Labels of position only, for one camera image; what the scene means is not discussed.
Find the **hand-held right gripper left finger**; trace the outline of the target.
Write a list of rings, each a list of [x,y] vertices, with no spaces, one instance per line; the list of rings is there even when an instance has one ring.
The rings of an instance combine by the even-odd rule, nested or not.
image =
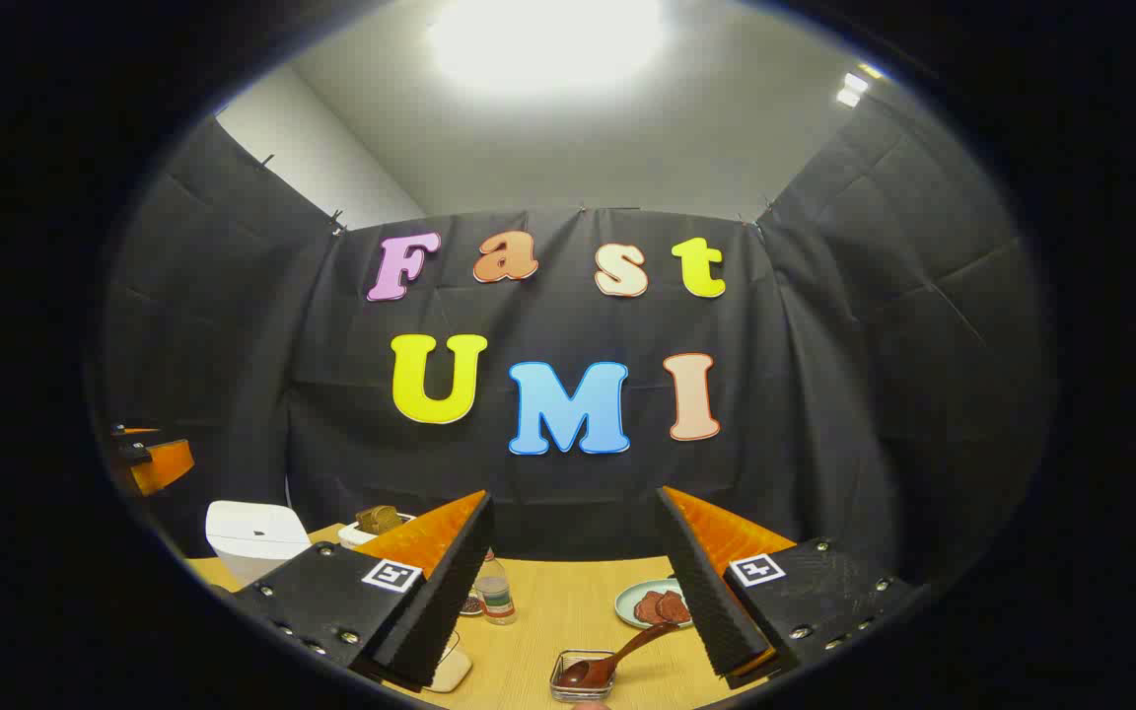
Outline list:
[[[492,496],[474,491],[356,548],[306,548],[234,592],[233,605],[325,665],[419,691],[492,540]]]

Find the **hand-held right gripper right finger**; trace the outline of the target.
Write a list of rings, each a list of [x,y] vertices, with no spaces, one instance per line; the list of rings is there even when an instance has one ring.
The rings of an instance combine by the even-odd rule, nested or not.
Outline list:
[[[663,486],[658,538],[716,675],[733,688],[847,655],[924,603],[924,588],[833,536],[793,542]]]

